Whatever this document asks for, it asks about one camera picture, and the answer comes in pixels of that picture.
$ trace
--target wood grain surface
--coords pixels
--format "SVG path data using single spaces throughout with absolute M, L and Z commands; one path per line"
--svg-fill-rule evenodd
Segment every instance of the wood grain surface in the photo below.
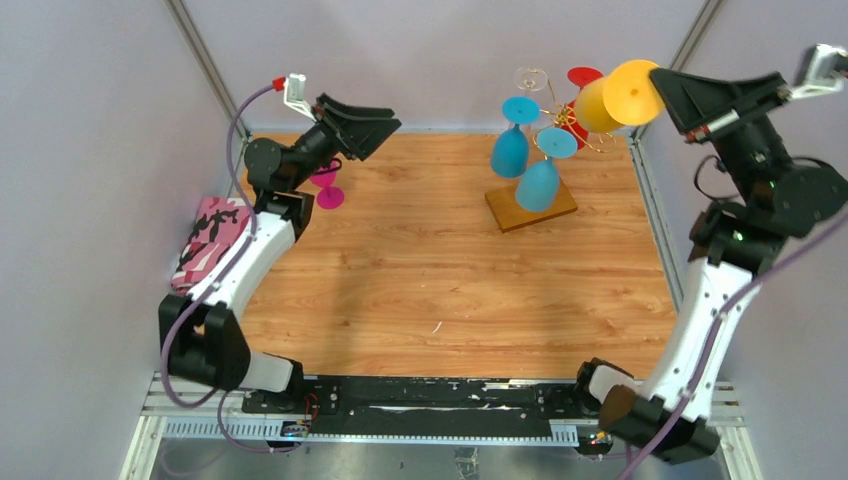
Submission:
M 574 378 L 597 356 L 647 376 L 674 311 L 625 142 L 558 162 L 576 212 L 504 234 L 494 141 L 398 134 L 344 160 L 344 204 L 315 206 L 245 312 L 251 348 L 311 374 Z

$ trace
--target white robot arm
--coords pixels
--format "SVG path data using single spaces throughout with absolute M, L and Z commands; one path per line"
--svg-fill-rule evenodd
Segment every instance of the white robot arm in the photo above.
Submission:
M 283 401 L 303 396 L 302 365 L 250 350 L 239 319 L 262 279 L 309 224 L 314 198 L 296 189 L 336 155 L 365 160 L 401 125 L 391 109 L 353 107 L 326 94 L 309 105 L 303 100 L 304 81 L 303 75 L 291 74 L 275 80 L 273 89 L 285 89 L 285 104 L 315 125 L 291 146 L 259 138 L 245 148 L 247 182 L 256 194 L 250 222 L 256 225 L 248 225 L 187 296 L 168 295 L 159 306 L 169 373 L 228 391 L 264 390 Z M 195 330 L 201 325 L 202 334 Z
M 718 436 L 706 427 L 712 388 L 739 319 L 759 292 L 749 284 L 771 269 L 788 238 L 805 237 L 848 201 L 848 182 L 830 165 L 787 153 L 767 112 L 840 91 L 846 71 L 844 49 L 816 45 L 791 87 L 778 73 L 724 82 L 651 72 L 678 131 L 687 142 L 713 144 L 744 204 L 714 201 L 693 226 L 683 305 L 650 377 L 637 387 L 627 372 L 597 358 L 581 367 L 576 397 L 584 411 L 599 413 L 601 428 L 642 448 L 678 418 L 655 444 L 656 456 L 680 463 L 715 451 Z M 743 287 L 744 296 L 726 305 Z

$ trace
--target wooden base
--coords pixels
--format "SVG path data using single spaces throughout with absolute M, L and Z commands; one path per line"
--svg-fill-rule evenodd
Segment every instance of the wooden base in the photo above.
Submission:
M 539 223 L 551 218 L 559 217 L 577 210 L 577 202 L 571 196 L 571 192 L 559 181 L 559 191 L 551 208 L 544 212 L 530 212 L 521 208 L 515 201 L 515 189 L 518 184 L 507 185 L 503 188 L 486 192 L 486 203 L 495 216 L 501 232 L 506 233 L 534 223 Z

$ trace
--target red connector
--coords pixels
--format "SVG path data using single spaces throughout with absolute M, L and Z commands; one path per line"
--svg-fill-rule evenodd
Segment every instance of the red connector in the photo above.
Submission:
M 271 85 L 274 86 L 274 90 L 282 92 L 286 88 L 286 77 L 275 78 Z

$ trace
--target white wall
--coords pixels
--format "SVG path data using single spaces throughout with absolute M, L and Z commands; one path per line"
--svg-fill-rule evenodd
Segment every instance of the white wall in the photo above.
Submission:
M 307 95 L 388 106 L 406 129 L 502 130 L 500 104 L 523 66 L 573 98 L 569 68 L 609 72 L 632 58 L 669 62 L 702 0 L 186 1 L 233 96 L 276 76 L 307 74 Z M 308 120 L 277 99 L 246 113 L 251 128 Z
M 802 50 L 815 43 L 848 46 L 841 0 L 729 0 L 687 71 L 740 79 L 780 71 L 792 81 Z M 831 162 L 848 175 L 845 114 L 848 93 L 811 99 L 772 115 L 790 153 Z M 645 141 L 678 262 L 687 234 L 707 205 L 691 185 L 695 164 L 710 148 L 686 146 L 666 116 Z M 733 192 L 713 169 L 708 188 Z M 787 251 L 797 248 L 792 242 Z M 764 287 L 742 319 L 724 373 L 739 391 L 765 478 L 842 478 L 848 420 L 848 231 Z
M 0 478 L 116 478 L 226 120 L 164 2 L 3 2 Z

